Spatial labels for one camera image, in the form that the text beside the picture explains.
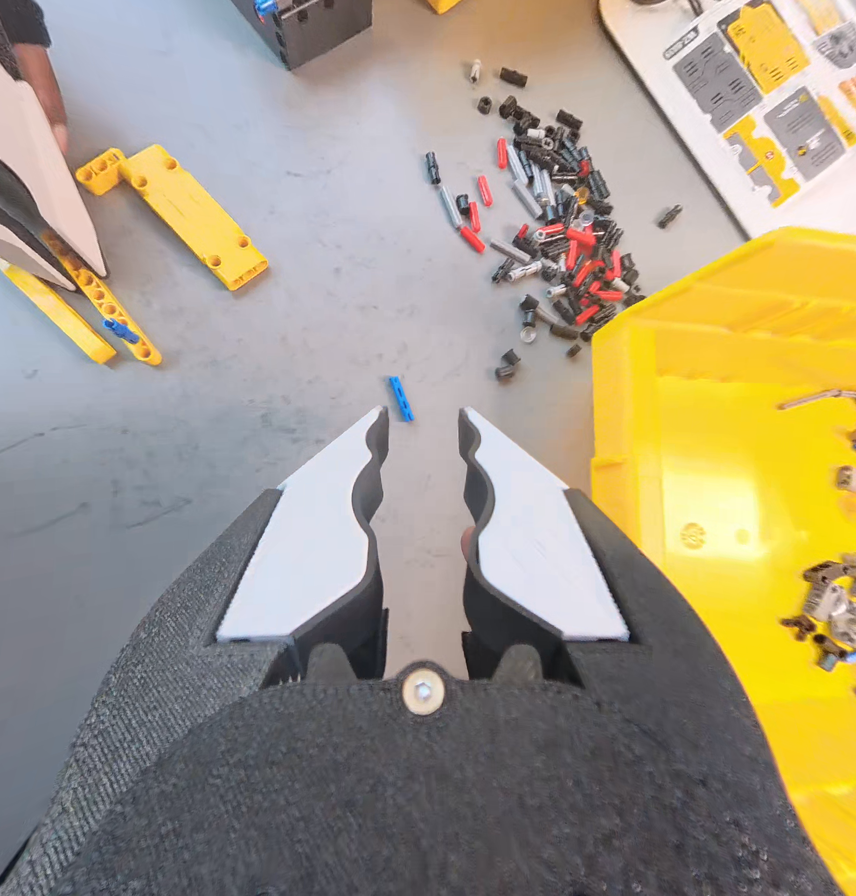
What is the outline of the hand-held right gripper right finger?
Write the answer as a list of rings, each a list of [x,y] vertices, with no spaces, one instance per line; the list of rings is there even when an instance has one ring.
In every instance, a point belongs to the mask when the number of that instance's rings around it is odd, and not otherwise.
[[[458,414],[473,531],[464,549],[471,678],[533,648],[556,677],[570,644],[627,644],[628,623],[571,506],[567,483],[474,408]]]

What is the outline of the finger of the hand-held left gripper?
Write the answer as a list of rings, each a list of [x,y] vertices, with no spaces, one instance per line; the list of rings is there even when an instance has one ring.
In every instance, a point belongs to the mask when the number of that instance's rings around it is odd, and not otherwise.
[[[52,235],[25,186],[0,175],[0,258],[53,285],[76,290],[62,262],[42,240]]]
[[[19,180],[47,227],[94,273],[108,275],[97,231],[35,92],[1,67],[0,175]]]

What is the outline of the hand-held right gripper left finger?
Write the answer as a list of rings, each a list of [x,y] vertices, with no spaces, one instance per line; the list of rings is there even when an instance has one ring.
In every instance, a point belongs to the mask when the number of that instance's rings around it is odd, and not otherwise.
[[[389,411],[377,406],[277,487],[217,643],[277,644],[294,676],[320,644],[335,644],[355,676],[384,676],[389,611],[370,523],[388,452]]]

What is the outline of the small yellow lego beam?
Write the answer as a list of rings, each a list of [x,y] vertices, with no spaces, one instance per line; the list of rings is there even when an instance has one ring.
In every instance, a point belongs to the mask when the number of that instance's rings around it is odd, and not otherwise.
[[[75,179],[91,195],[103,196],[123,182],[125,161],[126,156],[121,150],[110,148],[77,168]]]

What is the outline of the yellow lego panel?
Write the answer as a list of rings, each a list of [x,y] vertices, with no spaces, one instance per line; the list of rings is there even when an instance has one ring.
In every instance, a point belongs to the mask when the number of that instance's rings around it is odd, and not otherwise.
[[[120,175],[222,285],[237,290],[268,261],[176,158],[155,144],[119,163]]]

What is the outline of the heap of grey lego connectors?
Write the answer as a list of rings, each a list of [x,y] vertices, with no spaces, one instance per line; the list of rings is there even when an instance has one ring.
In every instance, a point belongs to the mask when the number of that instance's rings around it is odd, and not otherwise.
[[[776,409],[789,411],[831,399],[847,400],[856,407],[856,390],[827,389],[785,400]],[[856,498],[856,428],[848,431],[846,439],[855,461],[839,465],[833,481],[841,497]],[[780,625],[791,630],[798,642],[813,645],[815,666],[821,671],[856,669],[856,551],[809,566],[801,577],[807,586],[801,610],[783,618]]]

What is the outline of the black and yellow lego model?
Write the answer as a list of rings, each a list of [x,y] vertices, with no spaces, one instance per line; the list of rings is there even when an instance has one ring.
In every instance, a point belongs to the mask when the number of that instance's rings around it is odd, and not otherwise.
[[[300,68],[366,31],[372,1],[233,1],[288,71]]]

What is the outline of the pile of small lego pins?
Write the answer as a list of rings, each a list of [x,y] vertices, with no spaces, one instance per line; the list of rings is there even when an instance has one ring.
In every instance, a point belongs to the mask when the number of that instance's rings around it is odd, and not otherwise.
[[[418,148],[445,178],[425,174],[406,219],[407,388],[421,409],[491,382],[589,401],[595,333],[654,279],[651,119],[595,77],[485,100],[439,73],[418,81]]]

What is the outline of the white lego sticker sheet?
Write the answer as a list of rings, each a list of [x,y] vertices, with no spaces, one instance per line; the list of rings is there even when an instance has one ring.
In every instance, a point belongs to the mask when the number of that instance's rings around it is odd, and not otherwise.
[[[747,237],[856,236],[856,1],[598,6]]]

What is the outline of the person's left hand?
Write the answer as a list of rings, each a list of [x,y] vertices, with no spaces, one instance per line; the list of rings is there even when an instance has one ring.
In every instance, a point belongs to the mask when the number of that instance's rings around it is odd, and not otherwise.
[[[32,87],[63,155],[69,147],[68,118],[48,50],[36,44],[13,46],[19,69]]]

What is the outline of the yellow plastic bin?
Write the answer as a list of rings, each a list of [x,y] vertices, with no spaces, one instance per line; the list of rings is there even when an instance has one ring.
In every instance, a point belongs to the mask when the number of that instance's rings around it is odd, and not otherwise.
[[[592,339],[592,498],[669,577],[758,713],[799,817],[856,894],[856,669],[780,625],[802,573],[856,551],[856,236],[785,228],[640,301]]]

